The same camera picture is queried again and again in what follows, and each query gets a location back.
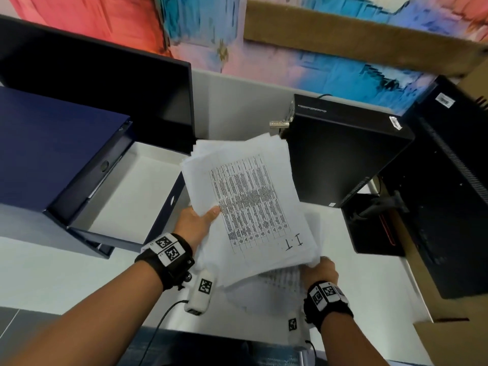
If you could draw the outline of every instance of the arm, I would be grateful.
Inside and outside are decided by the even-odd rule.
[[[214,207],[199,217],[191,207],[186,208],[174,232],[195,253],[219,212]],[[162,290],[153,268],[146,262],[137,262],[38,334],[6,366],[115,365]]]
[[[307,289],[320,280],[337,285],[339,278],[335,264],[324,257],[314,268],[302,266],[301,276]],[[388,366],[350,315],[329,313],[322,322],[320,333],[330,366]]]

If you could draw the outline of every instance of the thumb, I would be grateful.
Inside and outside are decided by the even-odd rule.
[[[212,207],[207,213],[205,213],[202,218],[210,224],[214,219],[217,218],[217,216],[220,214],[220,207],[216,205],[215,207]]]

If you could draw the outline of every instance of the black wrist strap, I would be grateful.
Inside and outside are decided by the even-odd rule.
[[[134,262],[147,262],[161,279],[163,290],[181,285],[195,263],[191,246],[177,234],[160,236],[143,246],[141,251]]]
[[[349,301],[342,290],[334,283],[317,281],[308,289],[303,302],[303,311],[308,323],[320,328],[326,316],[331,312],[345,313],[354,317],[349,308]]]

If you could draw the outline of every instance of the white desk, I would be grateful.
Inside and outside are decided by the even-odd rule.
[[[321,215],[323,255],[336,263],[339,286],[366,337],[386,359],[431,365],[412,325],[428,321],[429,315],[406,262],[397,257],[355,253],[340,209],[311,204],[307,208]],[[109,260],[103,260],[0,238],[0,307],[63,314],[124,271],[136,255],[116,249]],[[186,296],[187,289],[165,292],[145,325],[156,326],[167,308]],[[247,314],[219,292],[204,315],[192,316],[179,306],[162,327],[287,344],[283,319]],[[315,329],[311,336],[315,347],[323,350]]]

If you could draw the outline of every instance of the colorful painting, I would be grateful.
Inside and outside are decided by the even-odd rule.
[[[387,106],[398,114],[434,79],[244,41],[246,1],[10,0],[22,19],[172,56],[213,72]],[[263,1],[488,42],[488,0]]]

